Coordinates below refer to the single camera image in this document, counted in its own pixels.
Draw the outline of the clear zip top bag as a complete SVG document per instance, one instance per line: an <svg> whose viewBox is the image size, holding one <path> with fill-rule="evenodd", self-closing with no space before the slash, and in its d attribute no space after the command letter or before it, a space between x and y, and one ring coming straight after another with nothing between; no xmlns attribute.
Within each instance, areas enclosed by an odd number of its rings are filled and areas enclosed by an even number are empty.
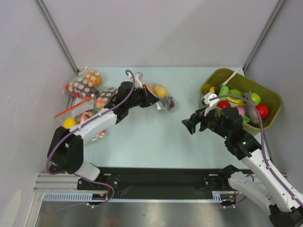
<svg viewBox="0 0 303 227"><path fill-rule="evenodd" d="M158 83L155 83L155 82L142 82L143 83L143 88L146 88L146 89L148 89L150 92L152 92L154 95L156 95L155 94L155 90L154 90L154 87L156 86L156 85L160 85L160 86L163 86L163 85L161 85L161 84L158 84ZM157 103L155 103L156 104L156 107L157 107L157 110L163 110L163 111L166 111L166 112L169 112L169 111L167 111L167 109L166 109L166 101L167 101L167 97L169 97L169 96L171 96L171 97L173 97L172 95L171 95L171 93L168 91L168 94L167 94L167 96L166 97L164 97L164 98L159 98L159 101L157 102Z"/></svg>

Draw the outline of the yellow fake lemon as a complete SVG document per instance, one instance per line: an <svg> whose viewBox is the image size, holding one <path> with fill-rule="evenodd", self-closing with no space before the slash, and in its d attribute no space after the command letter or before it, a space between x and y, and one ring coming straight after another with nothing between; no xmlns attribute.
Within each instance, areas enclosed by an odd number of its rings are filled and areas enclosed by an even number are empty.
<svg viewBox="0 0 303 227"><path fill-rule="evenodd" d="M156 85L154 87L154 90L155 90L156 96L159 97L159 98L164 98L168 94L168 90L165 87L160 86L160 85Z"/></svg>

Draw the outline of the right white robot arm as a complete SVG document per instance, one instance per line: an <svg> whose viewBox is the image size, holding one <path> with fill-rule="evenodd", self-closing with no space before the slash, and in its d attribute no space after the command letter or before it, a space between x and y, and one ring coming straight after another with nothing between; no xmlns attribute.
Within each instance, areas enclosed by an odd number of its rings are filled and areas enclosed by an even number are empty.
<svg viewBox="0 0 303 227"><path fill-rule="evenodd" d="M235 107L224 108L220 114L211 110L197 110L189 119L182 120L191 134L211 130L224 138L227 150L246 165L262 183L257 184L236 167L229 165L219 174L218 184L224 190L231 188L243 193L269 216L275 227L300 227L303 224L303 195L278 172L266 156L262 155L261 144L246 132L242 117Z"/></svg>

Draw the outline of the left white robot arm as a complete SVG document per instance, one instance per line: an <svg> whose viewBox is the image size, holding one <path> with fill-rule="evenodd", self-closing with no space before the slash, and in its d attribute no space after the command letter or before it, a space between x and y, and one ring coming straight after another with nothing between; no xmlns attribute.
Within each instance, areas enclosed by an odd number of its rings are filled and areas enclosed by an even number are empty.
<svg viewBox="0 0 303 227"><path fill-rule="evenodd" d="M158 101L146 85L135 88L132 82L121 83L117 93L97 114L69 129L60 126L55 130L46 166L54 163L60 172L82 177L93 189L100 189L104 177L98 167L85 160L84 146L100 132L122 121L131 108L146 108Z"/></svg>

